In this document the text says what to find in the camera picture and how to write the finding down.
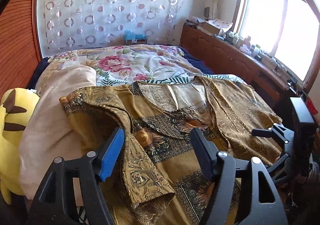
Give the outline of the mustard paisley print garment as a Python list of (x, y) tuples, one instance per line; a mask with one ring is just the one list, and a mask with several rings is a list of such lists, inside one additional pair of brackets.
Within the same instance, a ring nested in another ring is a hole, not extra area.
[(247, 84), (198, 76), (187, 84), (134, 82), (80, 88), (60, 103), (84, 152), (116, 127), (124, 146), (109, 181), (101, 185), (115, 224), (198, 224), (212, 194), (191, 145), (204, 137), (232, 157), (271, 165), (280, 147), (254, 137), (281, 118)]

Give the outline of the folded beige cloth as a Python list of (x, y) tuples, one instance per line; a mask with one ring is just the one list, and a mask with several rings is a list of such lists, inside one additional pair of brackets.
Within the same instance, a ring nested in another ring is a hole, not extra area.
[(75, 90), (96, 84), (96, 73), (88, 66), (71, 66), (41, 79), (37, 86), (40, 99), (25, 128), (20, 145), (19, 183), (28, 200), (36, 191), (56, 157), (79, 158), (80, 137), (69, 125), (59, 101)]

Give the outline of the yellow Pikachu plush toy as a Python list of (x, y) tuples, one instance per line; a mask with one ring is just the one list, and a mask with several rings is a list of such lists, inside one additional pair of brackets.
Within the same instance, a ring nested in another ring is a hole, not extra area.
[(39, 99), (23, 88), (10, 89), (1, 98), (1, 195), (6, 204), (11, 204), (12, 194), (24, 195), (18, 181), (18, 147)]

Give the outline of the wooden side cabinet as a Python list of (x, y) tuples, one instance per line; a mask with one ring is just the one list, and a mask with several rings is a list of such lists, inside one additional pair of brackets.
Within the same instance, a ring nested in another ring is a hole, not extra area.
[(181, 47), (199, 59), (214, 74), (233, 74), (251, 85), (270, 107), (287, 101), (295, 94), (270, 68), (242, 53), (238, 48), (184, 25)]

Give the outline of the navy blue blanket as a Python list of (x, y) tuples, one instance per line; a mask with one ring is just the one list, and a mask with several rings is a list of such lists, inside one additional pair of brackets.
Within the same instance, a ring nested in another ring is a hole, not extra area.
[(183, 57), (195, 68), (201, 70), (201, 72), (203, 74), (208, 74), (208, 75), (213, 75), (213, 72), (211, 71), (210, 68), (208, 68), (201, 60), (195, 58), (194, 56), (192, 56), (187, 49), (179, 46), (178, 48), (180, 48), (184, 55)]

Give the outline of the floral pink quilt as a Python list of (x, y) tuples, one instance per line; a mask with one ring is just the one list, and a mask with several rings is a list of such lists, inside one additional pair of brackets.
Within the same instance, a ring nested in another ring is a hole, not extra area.
[(178, 46), (130, 45), (80, 49), (49, 57), (36, 90), (53, 74), (71, 66), (88, 66), (95, 70), (97, 85), (118, 86), (135, 81), (147, 83), (187, 83), (203, 71), (184, 57)]

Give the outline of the wooden louvered wardrobe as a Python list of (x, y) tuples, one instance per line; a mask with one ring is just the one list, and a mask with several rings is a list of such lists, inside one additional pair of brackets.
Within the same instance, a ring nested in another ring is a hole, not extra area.
[(1, 13), (1, 95), (25, 88), (40, 61), (36, 0), (10, 0)]

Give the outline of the cardboard box on cabinet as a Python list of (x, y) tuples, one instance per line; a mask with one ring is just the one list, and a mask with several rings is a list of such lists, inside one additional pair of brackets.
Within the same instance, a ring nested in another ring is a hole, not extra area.
[(211, 35), (222, 36), (223, 33), (227, 32), (232, 26), (233, 23), (215, 18), (214, 20), (205, 21), (202, 28)]

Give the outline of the blue toy at bed head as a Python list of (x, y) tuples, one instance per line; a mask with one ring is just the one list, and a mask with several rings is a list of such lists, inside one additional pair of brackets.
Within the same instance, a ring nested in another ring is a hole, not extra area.
[(133, 31), (126, 30), (124, 32), (125, 45), (147, 44), (148, 39), (144, 34), (136, 34)]

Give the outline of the white circle-pattern sheer curtain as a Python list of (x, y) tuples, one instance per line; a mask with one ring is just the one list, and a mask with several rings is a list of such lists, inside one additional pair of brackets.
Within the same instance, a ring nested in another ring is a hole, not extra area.
[(42, 55), (124, 44), (125, 33), (176, 44), (184, 0), (37, 0)]

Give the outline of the window with wooden frame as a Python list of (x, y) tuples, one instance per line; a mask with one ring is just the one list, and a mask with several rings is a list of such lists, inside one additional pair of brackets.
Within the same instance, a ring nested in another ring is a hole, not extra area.
[(311, 90), (319, 72), (319, 0), (237, 0), (233, 22), (267, 53), (273, 72)]

